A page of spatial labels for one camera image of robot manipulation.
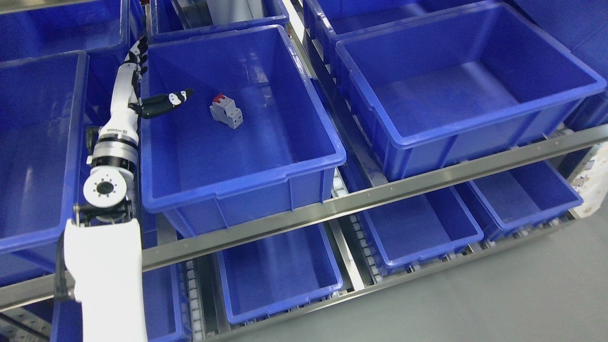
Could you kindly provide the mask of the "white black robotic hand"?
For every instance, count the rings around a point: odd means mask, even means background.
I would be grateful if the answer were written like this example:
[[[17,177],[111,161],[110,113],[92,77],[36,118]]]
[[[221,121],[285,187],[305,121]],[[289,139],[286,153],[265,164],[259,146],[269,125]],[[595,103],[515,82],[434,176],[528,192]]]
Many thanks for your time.
[[[194,93],[189,87],[178,92],[141,97],[141,81],[148,71],[148,39],[140,37],[128,50],[119,66],[114,82],[110,119],[100,128],[98,142],[115,141],[137,147],[139,145],[140,119],[152,119],[175,110]]]

